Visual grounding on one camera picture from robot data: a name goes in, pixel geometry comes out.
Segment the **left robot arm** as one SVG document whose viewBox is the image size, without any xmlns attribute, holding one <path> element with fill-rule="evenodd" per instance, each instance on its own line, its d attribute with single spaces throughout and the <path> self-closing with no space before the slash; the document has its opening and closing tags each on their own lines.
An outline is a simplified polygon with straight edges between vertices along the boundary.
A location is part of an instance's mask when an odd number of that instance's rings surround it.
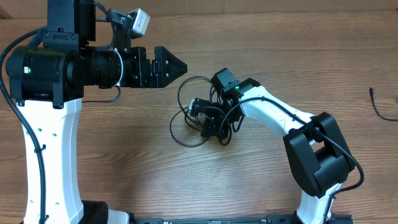
<svg viewBox="0 0 398 224">
<path fill-rule="evenodd" d="M 82 200 L 77 175 L 77 131 L 86 86 L 100 89 L 163 88 L 187 64 L 163 46 L 153 60 L 133 39 L 146 33 L 142 9 L 105 9 L 109 45 L 96 47 L 96 1 L 49 1 L 47 25 L 15 40 L 1 54 L 9 85 L 1 91 L 22 123 L 27 162 L 24 223 L 132 223 L 129 212 Z"/>
</svg>

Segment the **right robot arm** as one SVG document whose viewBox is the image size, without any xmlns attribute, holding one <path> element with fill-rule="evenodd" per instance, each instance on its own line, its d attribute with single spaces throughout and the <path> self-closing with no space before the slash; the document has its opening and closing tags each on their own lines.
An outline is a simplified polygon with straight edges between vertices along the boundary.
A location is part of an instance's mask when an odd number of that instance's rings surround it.
<svg viewBox="0 0 398 224">
<path fill-rule="evenodd" d="M 291 173 L 302 190 L 300 204 L 288 215 L 268 215 L 263 223 L 352 223 L 351 215 L 331 211 L 335 195 L 355 168 L 341 130 L 332 115 L 297 110 L 272 96 L 258 81 L 239 81 L 224 68 L 210 80 L 216 101 L 195 98 L 188 112 L 203 115 L 201 136 L 227 144 L 233 124 L 252 118 L 283 139 Z"/>
</svg>

